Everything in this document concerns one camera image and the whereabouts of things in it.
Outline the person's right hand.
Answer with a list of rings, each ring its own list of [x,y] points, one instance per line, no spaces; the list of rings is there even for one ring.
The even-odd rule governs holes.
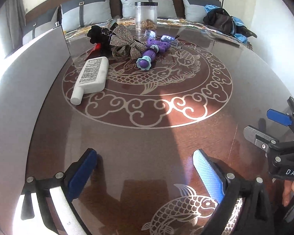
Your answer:
[[[285,180],[282,198],[282,204],[284,207],[290,203],[292,193],[294,193],[294,181]]]

